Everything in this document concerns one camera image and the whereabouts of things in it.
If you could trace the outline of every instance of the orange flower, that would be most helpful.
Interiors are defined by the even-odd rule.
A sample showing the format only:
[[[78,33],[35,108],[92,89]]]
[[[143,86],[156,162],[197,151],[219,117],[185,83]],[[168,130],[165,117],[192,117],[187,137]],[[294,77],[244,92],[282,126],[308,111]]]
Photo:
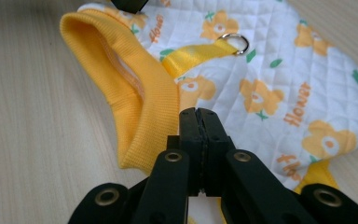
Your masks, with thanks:
[[[313,121],[308,131],[310,136],[302,141],[302,147],[319,159],[347,153],[356,147],[356,134],[349,130],[336,132],[333,127],[321,120]]]
[[[216,12],[211,21],[207,19],[202,24],[203,32],[201,37],[215,40],[224,34],[237,33],[238,29],[238,23],[233,19],[228,19],[227,13],[224,10],[220,10]]]
[[[124,25],[131,28],[133,24],[136,24],[139,28],[144,28],[147,16],[145,14],[131,14],[111,7],[105,7],[105,13],[115,17],[121,21]]]
[[[278,109],[278,103],[283,99],[282,91],[270,91],[266,84],[260,80],[253,83],[243,79],[240,83],[240,92],[245,98],[245,109],[248,113],[257,113],[265,110],[273,115]]]
[[[310,26],[299,24],[297,26],[298,36],[295,40],[295,44],[298,47],[313,47],[313,51],[319,55],[326,56],[327,49],[332,45],[321,39],[318,33],[312,30]]]
[[[216,93],[214,83],[203,76],[188,77],[178,82],[180,110],[194,107],[199,99],[211,100]]]

